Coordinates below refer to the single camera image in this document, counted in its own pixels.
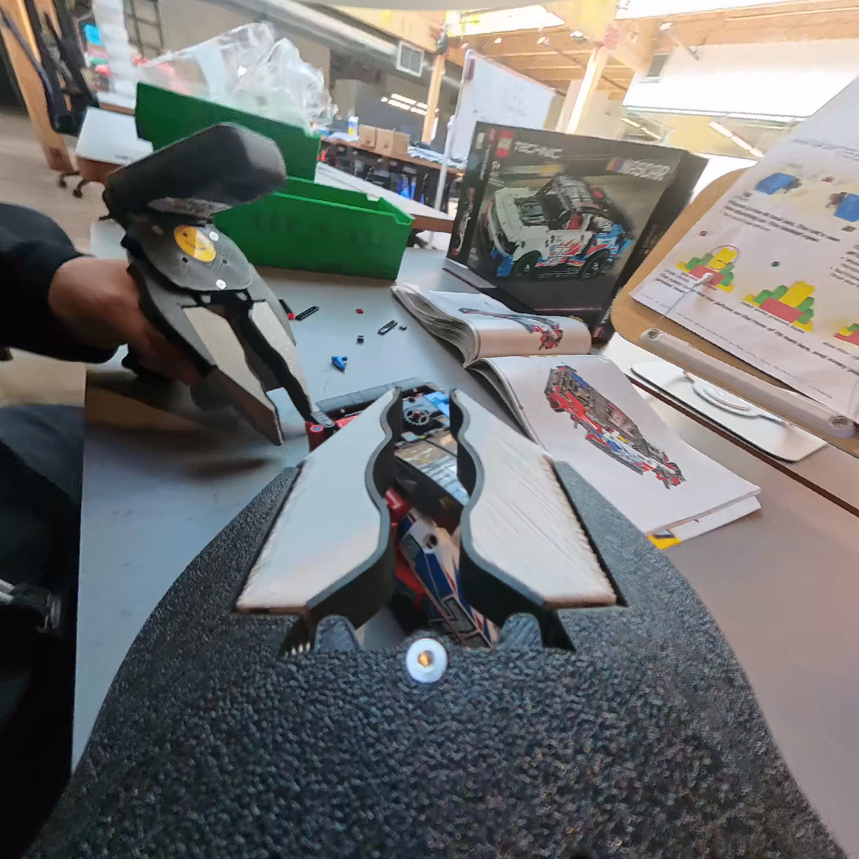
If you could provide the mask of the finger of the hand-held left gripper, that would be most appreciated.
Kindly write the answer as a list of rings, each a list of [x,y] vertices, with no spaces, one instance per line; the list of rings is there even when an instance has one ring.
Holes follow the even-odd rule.
[[[305,422],[317,424],[324,430],[335,429],[309,392],[288,317],[275,295],[267,294],[250,306],[246,346],[251,367],[265,392],[283,389]]]
[[[240,339],[230,323],[204,306],[184,309],[212,365],[209,389],[225,400],[275,446],[283,443],[279,415],[258,377],[251,370]]]

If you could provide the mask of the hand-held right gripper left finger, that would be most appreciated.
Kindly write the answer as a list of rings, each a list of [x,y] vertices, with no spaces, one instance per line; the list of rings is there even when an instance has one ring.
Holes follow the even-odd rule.
[[[403,391],[389,388],[306,457],[252,561],[238,613],[365,625],[388,602],[395,551],[385,494],[402,418]]]

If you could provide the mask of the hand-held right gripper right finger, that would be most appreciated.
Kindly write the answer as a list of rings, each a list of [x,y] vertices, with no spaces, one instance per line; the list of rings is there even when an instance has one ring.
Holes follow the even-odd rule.
[[[459,520],[467,600],[491,621],[527,612],[617,605],[553,459],[465,392],[449,392],[457,475],[468,500]]]

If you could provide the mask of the red white blue toy car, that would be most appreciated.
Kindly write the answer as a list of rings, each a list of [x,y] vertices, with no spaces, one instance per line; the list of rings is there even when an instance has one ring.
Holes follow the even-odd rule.
[[[464,647],[491,648],[498,628],[460,585],[458,527],[468,497],[456,476],[447,394],[427,382],[400,386],[403,432],[385,495],[395,549],[390,612],[406,634],[430,629]]]

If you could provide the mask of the instruction booklet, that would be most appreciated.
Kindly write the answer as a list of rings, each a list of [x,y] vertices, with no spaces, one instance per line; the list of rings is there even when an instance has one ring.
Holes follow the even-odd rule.
[[[760,489],[662,422],[626,374],[590,353],[578,319],[488,295],[396,283],[392,295],[498,392],[523,433],[574,467],[659,548],[760,510]]]

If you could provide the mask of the person's left forearm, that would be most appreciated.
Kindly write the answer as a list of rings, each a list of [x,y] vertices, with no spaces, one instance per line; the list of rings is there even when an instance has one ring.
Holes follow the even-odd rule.
[[[1,203],[1,346],[61,361],[102,363],[119,349],[84,344],[54,315],[51,280],[78,259],[66,232],[49,216]]]

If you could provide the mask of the clear plastic bag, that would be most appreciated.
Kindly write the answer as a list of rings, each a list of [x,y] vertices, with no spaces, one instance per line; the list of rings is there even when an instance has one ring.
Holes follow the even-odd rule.
[[[305,130],[327,127],[338,111],[322,71],[305,62],[269,22],[236,27],[169,51],[139,67],[144,85],[234,108]]]

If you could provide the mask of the black office chair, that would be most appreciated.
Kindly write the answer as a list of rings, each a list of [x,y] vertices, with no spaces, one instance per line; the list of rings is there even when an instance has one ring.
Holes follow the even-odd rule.
[[[37,12],[41,79],[53,130],[77,141],[85,115],[98,106],[85,73],[86,61],[77,22],[67,2],[49,2],[50,11]]]

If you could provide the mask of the whiteboard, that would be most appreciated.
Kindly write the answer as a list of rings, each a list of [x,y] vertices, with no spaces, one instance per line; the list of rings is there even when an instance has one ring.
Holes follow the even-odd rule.
[[[449,156],[467,158],[478,122],[541,129],[557,92],[468,50],[451,129]]]

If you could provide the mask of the black toy car set box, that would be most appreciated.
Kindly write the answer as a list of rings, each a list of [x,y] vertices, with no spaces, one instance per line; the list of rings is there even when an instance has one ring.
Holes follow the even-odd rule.
[[[618,292],[707,164],[683,149],[479,121],[447,259],[510,309],[574,317],[604,345]]]

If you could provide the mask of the printed instruction sheet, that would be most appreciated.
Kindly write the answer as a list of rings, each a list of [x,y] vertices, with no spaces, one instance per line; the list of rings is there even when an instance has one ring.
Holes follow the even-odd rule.
[[[858,80],[748,167],[631,295],[856,421]]]

